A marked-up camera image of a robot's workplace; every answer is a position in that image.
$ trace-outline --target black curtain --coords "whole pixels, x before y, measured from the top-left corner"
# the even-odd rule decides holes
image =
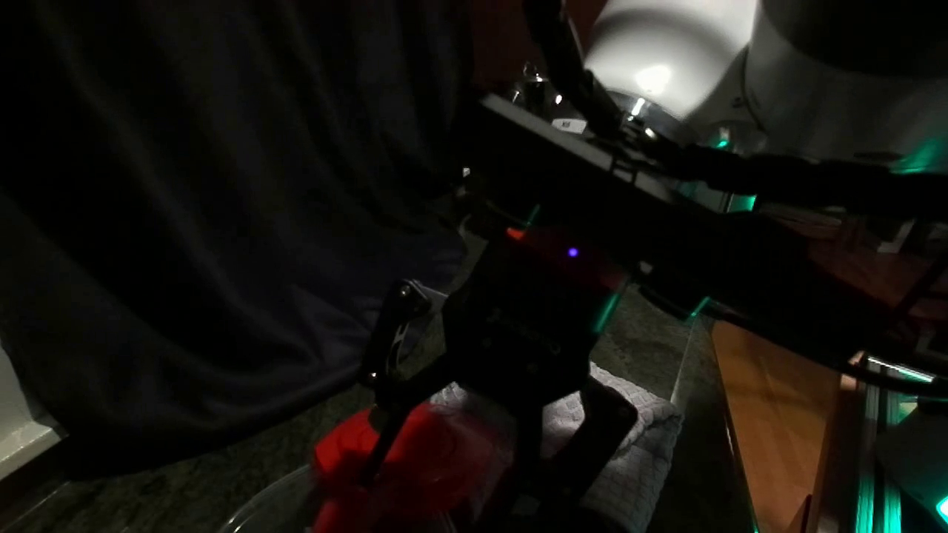
[[[451,0],[5,0],[0,339],[73,444],[165,458],[353,378],[458,256]]]

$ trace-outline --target red object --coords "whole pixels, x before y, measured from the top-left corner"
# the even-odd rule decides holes
[[[313,447],[313,474],[328,493],[313,533],[399,530],[463,505],[495,471],[498,437],[458,412],[417,406],[371,489],[358,484],[380,431],[366,412],[346,418]]]

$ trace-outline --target dark curtain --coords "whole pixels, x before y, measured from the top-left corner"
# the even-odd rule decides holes
[[[247,434],[353,378],[393,279],[451,279],[463,25],[451,0],[0,6],[0,336],[73,444]]]

